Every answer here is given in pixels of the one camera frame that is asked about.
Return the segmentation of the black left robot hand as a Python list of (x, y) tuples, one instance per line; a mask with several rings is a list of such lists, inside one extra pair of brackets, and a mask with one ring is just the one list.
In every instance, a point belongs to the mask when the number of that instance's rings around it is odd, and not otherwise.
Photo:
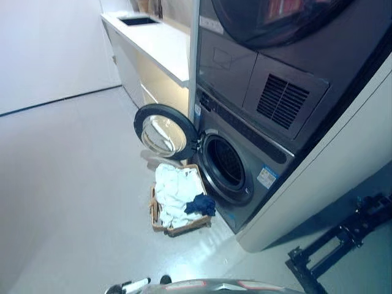
[(146, 277), (144, 279), (140, 279), (138, 281), (132, 282), (124, 282), (122, 284), (115, 284), (110, 286), (104, 292), (105, 294), (117, 293), (117, 294), (125, 294), (125, 293), (157, 293), (159, 289), (162, 288), (162, 285), (171, 284), (172, 279), (169, 275), (163, 275), (158, 284), (152, 284), (151, 278)]

